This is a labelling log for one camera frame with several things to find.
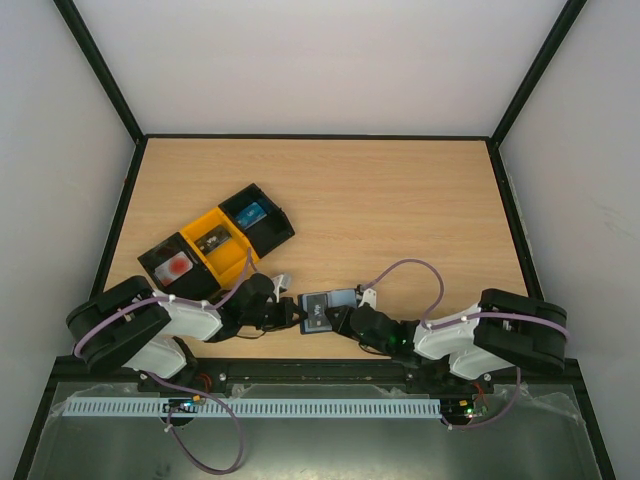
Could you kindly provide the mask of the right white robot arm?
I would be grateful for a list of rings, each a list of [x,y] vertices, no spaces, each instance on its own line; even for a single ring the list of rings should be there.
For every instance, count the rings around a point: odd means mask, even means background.
[[[570,338],[560,306],[486,289],[467,309],[440,319],[398,321],[363,302],[326,310],[334,332],[407,365],[445,359],[436,379],[445,390],[511,366],[545,375],[565,369]]]

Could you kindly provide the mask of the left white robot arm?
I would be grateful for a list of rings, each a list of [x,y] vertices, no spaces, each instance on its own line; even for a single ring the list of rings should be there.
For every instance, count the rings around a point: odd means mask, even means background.
[[[208,299],[191,300],[155,290],[133,276],[81,304],[66,326],[73,355],[92,374],[124,367],[170,379],[188,364],[184,337],[217,343],[244,327],[262,333],[291,328],[307,317],[286,295],[289,276],[254,273]]]

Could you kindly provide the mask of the navy blue card holder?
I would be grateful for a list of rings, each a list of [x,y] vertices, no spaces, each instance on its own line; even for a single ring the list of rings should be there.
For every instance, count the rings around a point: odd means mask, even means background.
[[[315,293],[304,293],[298,296],[299,305],[304,309],[305,307],[305,297],[307,295],[316,294],[316,293],[326,293],[328,298],[328,308],[331,307],[340,307],[340,306],[356,306],[356,291],[354,289],[338,289],[338,290],[330,290],[330,291],[322,291]],[[300,323],[300,332],[305,334],[302,331],[302,323]]]

